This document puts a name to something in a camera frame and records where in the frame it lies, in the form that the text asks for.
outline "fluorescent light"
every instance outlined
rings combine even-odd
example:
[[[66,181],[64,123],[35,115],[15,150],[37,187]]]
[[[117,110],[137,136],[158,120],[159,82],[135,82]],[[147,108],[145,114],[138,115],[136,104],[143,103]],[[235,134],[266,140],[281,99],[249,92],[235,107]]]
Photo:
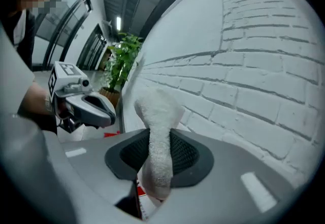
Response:
[[[121,30],[121,17],[116,17],[116,29],[118,30],[118,31],[120,31]]]

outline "person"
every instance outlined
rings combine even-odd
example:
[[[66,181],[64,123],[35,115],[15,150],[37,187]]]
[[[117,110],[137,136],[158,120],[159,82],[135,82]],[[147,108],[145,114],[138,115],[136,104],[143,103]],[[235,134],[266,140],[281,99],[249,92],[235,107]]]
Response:
[[[45,0],[5,0],[0,8],[2,26],[30,70],[36,32],[35,18],[29,9],[43,1]],[[57,134],[56,117],[52,111],[49,92],[35,80],[25,93],[18,114],[33,120],[42,130]]]

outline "white cloth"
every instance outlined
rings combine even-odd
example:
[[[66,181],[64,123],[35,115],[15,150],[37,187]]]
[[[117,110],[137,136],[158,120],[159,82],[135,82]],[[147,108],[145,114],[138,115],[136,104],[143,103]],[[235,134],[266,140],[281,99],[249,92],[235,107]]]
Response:
[[[135,101],[135,110],[150,128],[149,155],[139,181],[147,194],[165,199],[173,177],[169,132],[180,122],[184,108],[162,89],[148,88]]]

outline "white surface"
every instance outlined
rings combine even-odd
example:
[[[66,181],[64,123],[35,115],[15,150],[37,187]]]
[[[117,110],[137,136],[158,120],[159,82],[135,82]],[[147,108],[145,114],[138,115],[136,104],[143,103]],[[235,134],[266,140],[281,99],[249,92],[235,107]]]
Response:
[[[277,204],[275,198],[254,173],[245,173],[240,178],[261,213],[272,209]]]
[[[87,152],[87,150],[82,147],[82,148],[79,148],[79,149],[76,149],[76,150],[66,152],[66,156],[67,156],[67,158],[70,158],[70,157],[75,157],[75,156],[81,155],[81,154],[86,153],[86,152]]]
[[[52,55],[52,58],[51,58],[51,62],[50,62],[51,64],[54,64],[55,61],[59,61],[60,60],[62,51],[63,51],[63,47],[62,46],[60,46],[58,44],[55,45],[54,51],[53,51],[53,55]]]
[[[182,0],[122,90],[125,129],[144,127],[134,100],[160,86],[188,109],[179,128],[237,144],[299,186],[322,151],[323,36],[304,0]]]

